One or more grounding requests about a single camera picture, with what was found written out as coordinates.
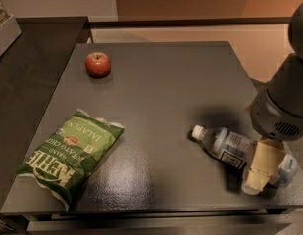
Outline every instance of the chip bag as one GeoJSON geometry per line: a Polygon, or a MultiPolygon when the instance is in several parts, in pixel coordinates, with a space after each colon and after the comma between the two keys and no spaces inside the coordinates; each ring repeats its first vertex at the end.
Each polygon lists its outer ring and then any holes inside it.
{"type": "Polygon", "coordinates": [[[61,200],[66,210],[74,192],[92,173],[124,128],[77,110],[18,169],[61,200]]]}

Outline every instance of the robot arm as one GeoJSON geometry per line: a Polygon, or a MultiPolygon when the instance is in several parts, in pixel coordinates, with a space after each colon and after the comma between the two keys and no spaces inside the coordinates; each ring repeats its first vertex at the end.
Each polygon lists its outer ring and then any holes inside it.
{"type": "Polygon", "coordinates": [[[303,136],[303,3],[289,24],[290,54],[252,103],[251,120],[261,135],[279,141],[303,136]]]}
{"type": "Polygon", "coordinates": [[[286,186],[297,170],[298,161],[285,152],[283,141],[303,136],[303,3],[291,18],[288,38],[295,53],[288,55],[251,105],[253,127],[263,136],[244,169],[242,189],[251,195],[267,183],[286,186]]]}

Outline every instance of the cardboard box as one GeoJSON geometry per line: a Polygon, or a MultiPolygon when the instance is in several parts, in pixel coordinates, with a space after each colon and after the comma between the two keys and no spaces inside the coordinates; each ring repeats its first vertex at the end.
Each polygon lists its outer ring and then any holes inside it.
{"type": "Polygon", "coordinates": [[[0,25],[0,56],[21,33],[14,15],[10,15],[7,20],[3,21],[0,25]]]}

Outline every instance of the black table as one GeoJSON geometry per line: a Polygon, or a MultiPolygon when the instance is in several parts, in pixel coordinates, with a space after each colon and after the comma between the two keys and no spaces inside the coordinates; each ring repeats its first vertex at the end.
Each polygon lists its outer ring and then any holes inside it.
{"type": "MultiPolygon", "coordinates": [[[[257,94],[227,42],[78,44],[27,151],[29,156],[77,108],[119,122],[125,132],[68,214],[221,212],[303,207],[303,172],[284,189],[243,193],[241,171],[189,140],[196,125],[227,126],[259,140],[246,108],[257,94]],[[112,59],[112,72],[93,79],[84,59],[112,59]]],[[[65,213],[31,178],[15,180],[2,213],[65,213]]]]}
{"type": "Polygon", "coordinates": [[[18,19],[0,57],[0,211],[87,17],[18,19]]]}

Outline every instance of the plastic bottle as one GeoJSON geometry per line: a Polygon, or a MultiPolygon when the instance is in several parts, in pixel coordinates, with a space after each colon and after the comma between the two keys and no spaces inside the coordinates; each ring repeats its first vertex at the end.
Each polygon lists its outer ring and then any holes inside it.
{"type": "Polygon", "coordinates": [[[196,125],[192,137],[217,160],[242,169],[254,154],[254,142],[227,128],[206,129],[196,125]]]}
{"type": "Polygon", "coordinates": [[[292,155],[286,154],[269,183],[275,187],[286,187],[295,176],[297,168],[298,161],[292,155]]]}

